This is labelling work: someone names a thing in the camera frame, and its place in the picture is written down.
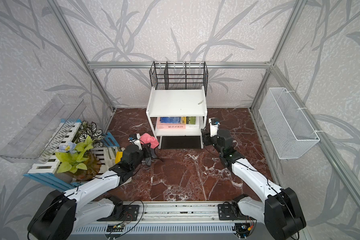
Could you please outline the pink fluffy cloth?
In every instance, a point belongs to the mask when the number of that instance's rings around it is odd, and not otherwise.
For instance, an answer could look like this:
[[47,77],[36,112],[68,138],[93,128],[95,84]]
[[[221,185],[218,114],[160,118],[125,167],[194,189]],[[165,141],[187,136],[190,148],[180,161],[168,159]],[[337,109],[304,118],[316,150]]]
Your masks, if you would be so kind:
[[151,149],[155,149],[159,146],[159,141],[148,133],[141,135],[140,140],[144,143],[144,145],[151,144]]

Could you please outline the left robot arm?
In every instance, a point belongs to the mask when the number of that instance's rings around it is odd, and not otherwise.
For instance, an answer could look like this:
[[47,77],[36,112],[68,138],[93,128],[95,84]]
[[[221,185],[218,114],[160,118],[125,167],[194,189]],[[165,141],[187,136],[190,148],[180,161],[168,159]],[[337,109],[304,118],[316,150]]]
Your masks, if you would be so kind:
[[141,163],[150,166],[157,158],[150,144],[132,144],[108,171],[74,189],[49,193],[28,225],[27,235],[38,240],[66,240],[71,233],[94,221],[132,221],[138,206],[129,207],[117,197],[96,198],[115,189],[137,172]]

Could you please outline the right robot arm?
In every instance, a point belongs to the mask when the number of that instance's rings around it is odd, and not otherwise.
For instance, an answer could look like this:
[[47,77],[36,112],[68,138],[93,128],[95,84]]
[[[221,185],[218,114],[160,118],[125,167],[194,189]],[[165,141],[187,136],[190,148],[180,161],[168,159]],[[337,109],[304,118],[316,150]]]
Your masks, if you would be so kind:
[[259,197],[246,194],[233,199],[229,207],[237,220],[253,219],[265,225],[275,240],[287,240],[299,235],[307,225],[297,194],[282,188],[261,174],[233,147],[233,138],[226,129],[209,132],[202,129],[204,146],[213,146],[223,166],[245,182]]

